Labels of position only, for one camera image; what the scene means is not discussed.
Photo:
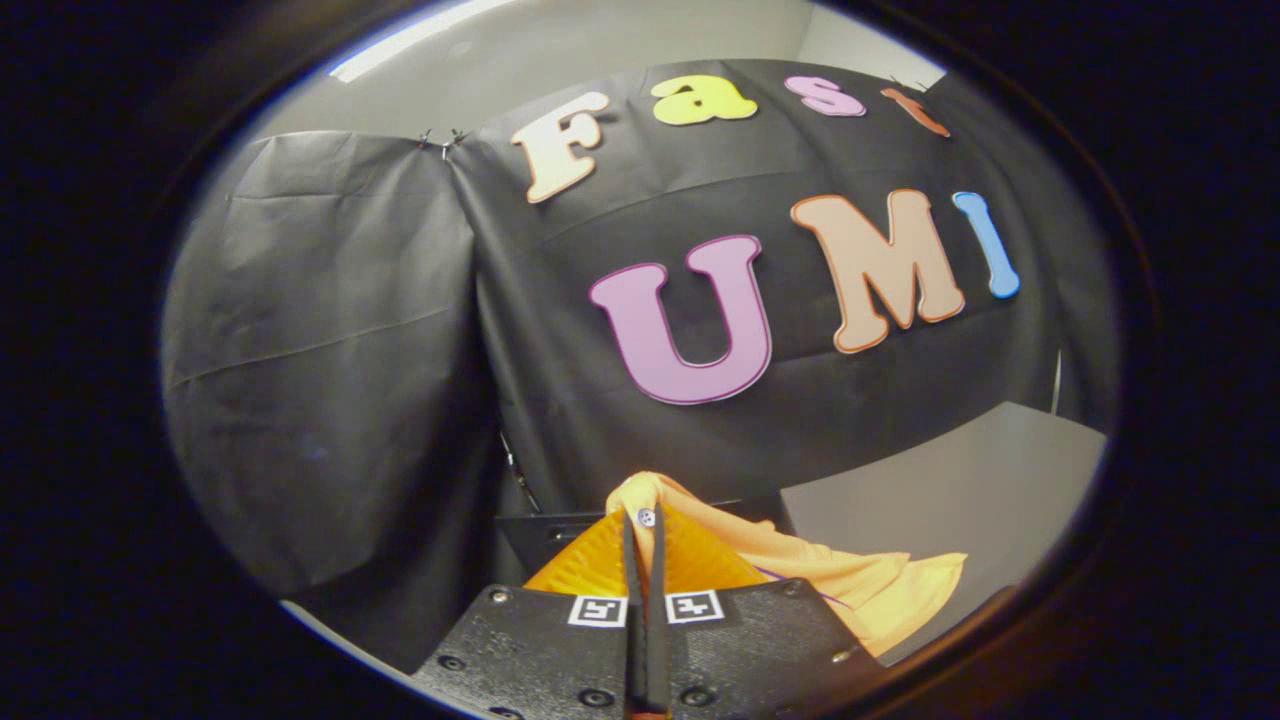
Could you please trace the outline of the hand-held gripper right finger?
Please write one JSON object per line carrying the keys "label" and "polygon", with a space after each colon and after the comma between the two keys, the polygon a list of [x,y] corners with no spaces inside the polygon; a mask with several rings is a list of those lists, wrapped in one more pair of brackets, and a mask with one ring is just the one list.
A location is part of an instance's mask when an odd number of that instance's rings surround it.
{"label": "hand-held gripper right finger", "polygon": [[742,560],[659,506],[645,620],[645,708],[664,719],[815,719],[886,673],[803,578],[741,585]]}

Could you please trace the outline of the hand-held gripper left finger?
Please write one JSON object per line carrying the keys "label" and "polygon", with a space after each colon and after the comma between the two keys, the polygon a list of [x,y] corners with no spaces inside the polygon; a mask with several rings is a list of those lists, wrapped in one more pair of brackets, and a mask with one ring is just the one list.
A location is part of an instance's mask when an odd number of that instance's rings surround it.
{"label": "hand-held gripper left finger", "polygon": [[[604,516],[545,568],[577,589],[489,585],[411,676],[475,719],[630,719],[644,667],[632,523]],[[600,591],[584,591],[590,577]]]}

